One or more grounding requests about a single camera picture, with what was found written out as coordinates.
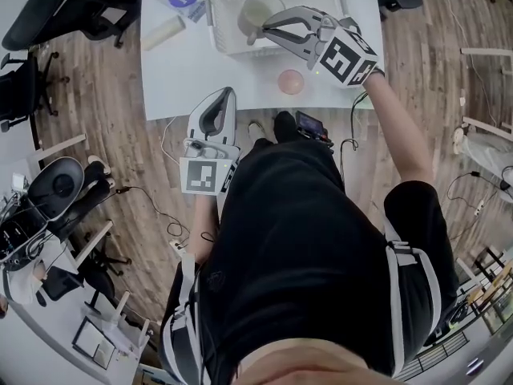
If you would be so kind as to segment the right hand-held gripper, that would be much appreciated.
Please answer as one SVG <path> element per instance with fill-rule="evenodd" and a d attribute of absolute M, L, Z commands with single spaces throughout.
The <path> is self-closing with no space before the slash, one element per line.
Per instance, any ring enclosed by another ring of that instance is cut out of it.
<path fill-rule="evenodd" d="M 350 18 L 336 20 L 317 9 L 295 6 L 276 13 L 262 26 L 264 36 L 307 63 L 320 79 L 339 87 L 360 87 L 378 67 L 378 54 Z M 303 37 L 278 27 L 303 24 L 316 30 Z"/>

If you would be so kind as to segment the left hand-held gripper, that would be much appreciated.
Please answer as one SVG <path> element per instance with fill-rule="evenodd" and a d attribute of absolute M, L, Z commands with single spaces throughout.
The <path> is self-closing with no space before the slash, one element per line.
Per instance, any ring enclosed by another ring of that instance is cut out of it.
<path fill-rule="evenodd" d="M 184 155 L 180 157 L 182 193 L 218 196 L 228 191 L 241 154 L 234 145 L 236 110 L 232 87 L 207 95 L 192 110 L 189 138 L 184 140 Z M 211 138 L 218 143 L 193 138 Z"/>

